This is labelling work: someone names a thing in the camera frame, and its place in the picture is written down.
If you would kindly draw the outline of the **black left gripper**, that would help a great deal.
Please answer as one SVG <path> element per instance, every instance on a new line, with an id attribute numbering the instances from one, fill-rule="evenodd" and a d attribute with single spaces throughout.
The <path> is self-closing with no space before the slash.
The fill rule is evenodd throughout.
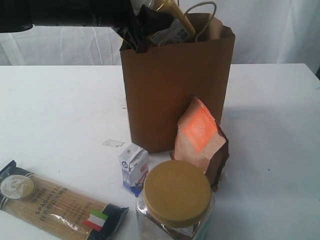
<path id="1" fill-rule="evenodd" d="M 32 24 L 46 27 L 111 27 L 136 52 L 146 53 L 147 38 L 168 29 L 174 16 L 142 5 L 139 25 L 129 0 L 33 0 Z"/>

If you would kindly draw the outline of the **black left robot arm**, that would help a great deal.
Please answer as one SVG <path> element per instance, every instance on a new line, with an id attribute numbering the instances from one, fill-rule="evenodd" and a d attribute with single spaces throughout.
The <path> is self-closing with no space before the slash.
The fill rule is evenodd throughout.
<path id="1" fill-rule="evenodd" d="M 17 33 L 33 26 L 110 27 L 134 51 L 145 53 L 148 37 L 168 29 L 175 18 L 143 5 L 134 13 L 129 0 L 2 0 L 1 33 Z"/>

